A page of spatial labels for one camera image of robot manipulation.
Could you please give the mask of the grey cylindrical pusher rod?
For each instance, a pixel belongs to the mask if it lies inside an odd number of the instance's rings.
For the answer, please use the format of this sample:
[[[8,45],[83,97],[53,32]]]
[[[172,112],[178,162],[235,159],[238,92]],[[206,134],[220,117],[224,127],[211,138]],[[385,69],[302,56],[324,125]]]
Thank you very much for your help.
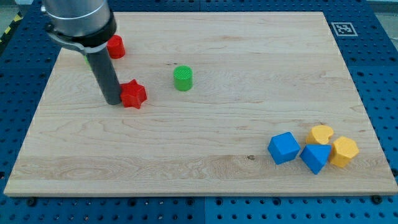
[[[120,104],[121,86],[106,46],[87,53],[86,58],[107,104]]]

